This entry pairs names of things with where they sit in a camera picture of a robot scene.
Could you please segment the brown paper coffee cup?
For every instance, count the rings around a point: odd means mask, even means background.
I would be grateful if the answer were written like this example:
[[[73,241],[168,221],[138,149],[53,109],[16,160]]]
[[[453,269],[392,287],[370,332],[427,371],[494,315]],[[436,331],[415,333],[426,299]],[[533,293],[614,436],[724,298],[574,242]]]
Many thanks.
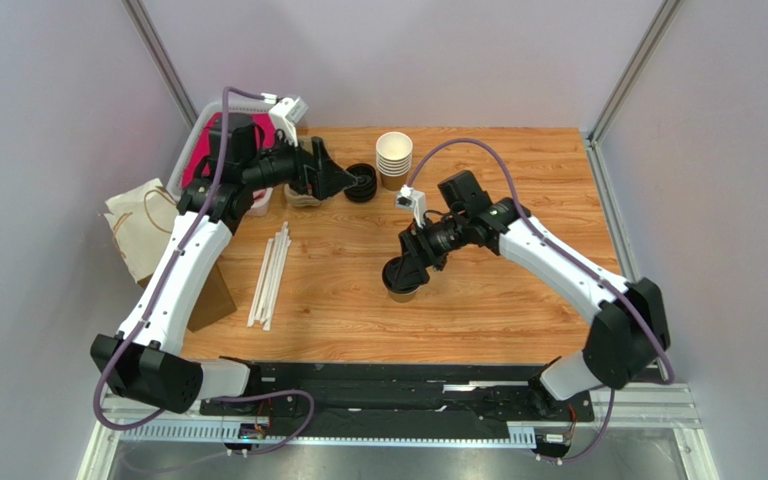
[[[419,288],[412,288],[412,289],[388,289],[387,293],[391,300],[393,300],[396,303],[407,303],[412,301],[417,294],[417,291]]]

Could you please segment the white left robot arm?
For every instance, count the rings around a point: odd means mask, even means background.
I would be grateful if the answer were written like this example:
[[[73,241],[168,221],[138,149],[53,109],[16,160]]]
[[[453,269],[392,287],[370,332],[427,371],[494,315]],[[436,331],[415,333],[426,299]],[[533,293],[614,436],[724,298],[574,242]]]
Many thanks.
[[[275,128],[267,138],[243,113],[217,118],[208,134],[209,152],[181,193],[156,273],[118,331],[97,335],[91,345],[91,359],[101,373],[97,394],[109,389],[173,413],[184,413],[200,400],[241,396],[250,374],[247,363],[180,355],[209,273],[257,191],[288,185],[326,200],[357,182],[331,158],[320,137],[294,142],[287,130]]]

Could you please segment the black plastic cup lid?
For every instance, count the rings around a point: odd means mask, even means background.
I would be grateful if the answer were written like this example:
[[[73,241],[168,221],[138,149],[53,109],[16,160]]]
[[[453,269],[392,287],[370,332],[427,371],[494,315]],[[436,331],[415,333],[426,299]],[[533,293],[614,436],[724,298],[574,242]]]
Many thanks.
[[[412,259],[395,257],[384,265],[382,282],[387,290],[420,288],[427,283],[427,274]]]

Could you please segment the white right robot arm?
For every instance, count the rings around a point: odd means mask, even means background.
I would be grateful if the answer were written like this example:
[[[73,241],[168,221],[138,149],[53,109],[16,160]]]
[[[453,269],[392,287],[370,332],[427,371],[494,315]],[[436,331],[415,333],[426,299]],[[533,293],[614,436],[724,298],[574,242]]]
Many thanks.
[[[609,272],[550,233],[512,198],[493,202],[470,171],[442,181],[449,211],[425,215],[425,196],[405,186],[396,204],[412,223],[400,233],[401,253],[382,269],[392,296],[414,293],[442,270],[449,253],[484,247],[536,275],[582,316],[589,333],[581,351],[547,364],[529,381],[536,400],[553,404],[593,388],[621,389],[670,346],[660,288]]]

